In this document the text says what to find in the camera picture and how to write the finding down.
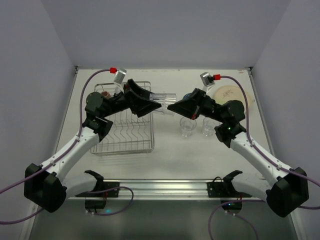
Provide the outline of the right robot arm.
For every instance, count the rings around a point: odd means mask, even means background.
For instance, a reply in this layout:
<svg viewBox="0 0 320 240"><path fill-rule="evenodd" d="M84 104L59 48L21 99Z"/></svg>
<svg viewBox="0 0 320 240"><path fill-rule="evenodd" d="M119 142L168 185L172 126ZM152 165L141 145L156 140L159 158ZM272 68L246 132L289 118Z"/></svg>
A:
<svg viewBox="0 0 320 240"><path fill-rule="evenodd" d="M248 194L265 201L279 217L286 217L309 199L306 172L284 164L260 147L240 122L245 119L245 108L239 100L218 104L198 88L186 98L170 104L168 110L195 120L204 116L220 122L214 128L217 139L245 158L263 180L241 170L235 170L222 179L219 189L228 195Z"/></svg>

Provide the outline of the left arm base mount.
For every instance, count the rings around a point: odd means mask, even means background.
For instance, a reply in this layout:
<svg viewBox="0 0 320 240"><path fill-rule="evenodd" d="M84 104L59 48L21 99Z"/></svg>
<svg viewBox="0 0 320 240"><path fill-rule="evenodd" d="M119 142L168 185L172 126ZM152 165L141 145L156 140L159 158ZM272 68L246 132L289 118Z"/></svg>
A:
<svg viewBox="0 0 320 240"><path fill-rule="evenodd" d="M99 193L85 193L86 200L84 201L84 207L88 212L98 213L106 207L108 198L117 198L119 195L120 183L116 181L104 181L94 191Z"/></svg>

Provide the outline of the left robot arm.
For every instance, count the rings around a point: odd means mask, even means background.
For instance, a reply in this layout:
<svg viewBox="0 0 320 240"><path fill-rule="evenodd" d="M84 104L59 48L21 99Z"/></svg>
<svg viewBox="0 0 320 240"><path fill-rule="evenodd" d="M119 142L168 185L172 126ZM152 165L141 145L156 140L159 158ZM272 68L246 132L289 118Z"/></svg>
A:
<svg viewBox="0 0 320 240"><path fill-rule="evenodd" d="M129 109L140 118L162 107L155 93L141 88L133 79L113 97L106 98L94 91L85 103L86 118L78 133L48 160L40 165L32 163L25 170L24 196L49 213L58 210L70 197L105 190L103 176L92 170L75 178L66 176L85 153L108 135L113 125L106 119L108 116Z"/></svg>

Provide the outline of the clear glass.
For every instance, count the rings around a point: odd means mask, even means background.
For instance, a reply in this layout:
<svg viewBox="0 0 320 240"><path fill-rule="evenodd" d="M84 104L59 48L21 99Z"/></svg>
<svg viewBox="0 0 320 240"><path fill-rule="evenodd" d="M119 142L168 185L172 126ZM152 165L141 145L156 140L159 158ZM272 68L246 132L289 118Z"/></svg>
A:
<svg viewBox="0 0 320 240"><path fill-rule="evenodd" d="M182 117L180 119L179 125L181 135L183 137L190 137L193 134L195 128L197 127L197 122L196 120Z"/></svg>
<svg viewBox="0 0 320 240"><path fill-rule="evenodd" d="M161 105L159 108L154 110L155 112L165 114L168 110L168 106L176 102L177 95L175 93L150 93L149 99Z"/></svg>
<svg viewBox="0 0 320 240"><path fill-rule="evenodd" d="M208 117L205 117L202 122L202 134L206 137L211 137L215 133L216 122Z"/></svg>

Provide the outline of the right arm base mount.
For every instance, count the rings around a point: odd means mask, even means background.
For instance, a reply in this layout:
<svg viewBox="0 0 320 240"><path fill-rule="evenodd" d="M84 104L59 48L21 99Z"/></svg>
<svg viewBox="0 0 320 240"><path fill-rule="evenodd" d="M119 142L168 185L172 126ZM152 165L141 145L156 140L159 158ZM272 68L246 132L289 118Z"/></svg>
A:
<svg viewBox="0 0 320 240"><path fill-rule="evenodd" d="M206 183L207 195L209 198L236 198L239 200L241 194L237 192L230 183L225 183L224 180L217 176L212 181ZM240 211L242 209L242 203L227 203L222 206L225 211Z"/></svg>

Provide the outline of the green plate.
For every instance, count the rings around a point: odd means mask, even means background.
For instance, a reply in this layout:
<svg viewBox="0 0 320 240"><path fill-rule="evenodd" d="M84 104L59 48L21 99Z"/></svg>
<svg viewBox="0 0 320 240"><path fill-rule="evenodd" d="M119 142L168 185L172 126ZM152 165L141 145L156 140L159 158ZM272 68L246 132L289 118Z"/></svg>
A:
<svg viewBox="0 0 320 240"><path fill-rule="evenodd" d="M241 89L238 86L234 85L225 85L218 88L212 98L220 105L225 104L228 101L237 100L242 102L245 110L246 108L246 101L244 94L242 93Z"/></svg>

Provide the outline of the blue patterned bowl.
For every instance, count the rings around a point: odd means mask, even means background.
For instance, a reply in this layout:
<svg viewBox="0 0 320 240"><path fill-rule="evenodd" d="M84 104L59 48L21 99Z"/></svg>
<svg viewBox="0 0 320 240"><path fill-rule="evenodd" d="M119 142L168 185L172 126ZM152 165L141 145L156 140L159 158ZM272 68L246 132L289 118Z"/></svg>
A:
<svg viewBox="0 0 320 240"><path fill-rule="evenodd" d="M189 100L189 99L192 98L192 96L193 96L193 94L190 92L190 93L187 93L186 95L184 95L182 99L183 100Z"/></svg>

